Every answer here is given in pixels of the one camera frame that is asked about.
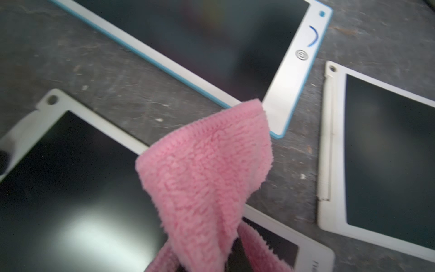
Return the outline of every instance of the black screen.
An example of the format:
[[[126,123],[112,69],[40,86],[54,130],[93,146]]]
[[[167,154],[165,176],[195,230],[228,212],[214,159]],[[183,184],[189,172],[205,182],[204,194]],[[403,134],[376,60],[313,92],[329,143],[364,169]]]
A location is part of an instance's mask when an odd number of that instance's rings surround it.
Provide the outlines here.
[[[262,100],[304,0],[75,0],[240,101]]]
[[[66,112],[0,183],[0,271],[143,272],[167,236],[136,158]],[[294,265],[297,245],[244,220]]]
[[[347,75],[347,222],[435,249],[435,108]]]
[[[267,245],[273,250],[273,253],[276,254],[280,260],[284,260],[288,265],[294,267],[298,255],[298,245],[293,244],[249,219],[243,218],[243,221],[257,230],[266,241]]]

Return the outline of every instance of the white plastic frame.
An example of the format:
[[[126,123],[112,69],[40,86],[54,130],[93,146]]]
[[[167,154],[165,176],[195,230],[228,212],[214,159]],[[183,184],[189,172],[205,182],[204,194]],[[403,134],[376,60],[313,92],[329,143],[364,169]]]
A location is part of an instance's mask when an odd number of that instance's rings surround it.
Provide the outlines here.
[[[321,229],[435,262],[435,250],[347,224],[344,170],[346,76],[435,107],[435,102],[328,61],[325,66],[318,167],[318,225]]]
[[[73,0],[51,1],[221,106],[233,107],[240,103],[236,98]],[[274,138],[282,138],[287,130],[291,115],[332,16],[332,9],[328,6],[316,0],[305,1],[310,6],[263,99],[263,108],[268,117],[271,135]],[[305,51],[308,58],[306,60],[299,59],[296,56],[298,50]]]
[[[49,98],[57,97],[57,102],[48,104]],[[136,154],[141,154],[148,146],[126,132],[104,120],[59,89],[50,90],[36,105],[36,110],[21,119],[5,136],[0,139],[0,150],[11,154],[11,161],[0,182],[7,176],[27,152],[45,135],[66,111],[71,111],[93,127]],[[279,223],[246,205],[244,216],[262,227],[298,245],[295,271],[332,272],[334,253],[329,248]]]

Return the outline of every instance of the pink towel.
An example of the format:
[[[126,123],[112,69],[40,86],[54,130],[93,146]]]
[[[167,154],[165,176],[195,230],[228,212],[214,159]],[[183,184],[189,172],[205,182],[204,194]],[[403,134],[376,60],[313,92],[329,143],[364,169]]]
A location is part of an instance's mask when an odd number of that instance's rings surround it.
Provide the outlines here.
[[[244,204],[260,187],[273,157],[259,100],[182,127],[136,161],[168,241],[146,272],[223,272],[239,235],[255,272],[288,272],[261,236],[242,223]]]

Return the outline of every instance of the hanging hole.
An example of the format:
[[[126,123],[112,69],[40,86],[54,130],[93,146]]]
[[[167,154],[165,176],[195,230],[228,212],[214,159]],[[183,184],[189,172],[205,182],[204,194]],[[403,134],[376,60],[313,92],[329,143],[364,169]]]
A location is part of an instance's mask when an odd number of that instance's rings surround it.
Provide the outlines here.
[[[59,99],[57,98],[56,95],[51,95],[48,99],[47,99],[47,104],[49,105],[54,105],[57,103]]]

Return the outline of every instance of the scratched surface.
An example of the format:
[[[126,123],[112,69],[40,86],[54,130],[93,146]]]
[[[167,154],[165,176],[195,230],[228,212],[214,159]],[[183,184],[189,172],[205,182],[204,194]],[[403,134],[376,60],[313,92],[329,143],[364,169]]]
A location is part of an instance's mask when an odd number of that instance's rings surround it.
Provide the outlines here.
[[[435,100],[435,13],[422,0],[323,0],[334,16],[275,162],[249,204],[330,247],[335,271],[435,264],[322,231],[315,222],[326,60]],[[147,144],[221,108],[45,0],[0,1],[0,137],[60,88]]]

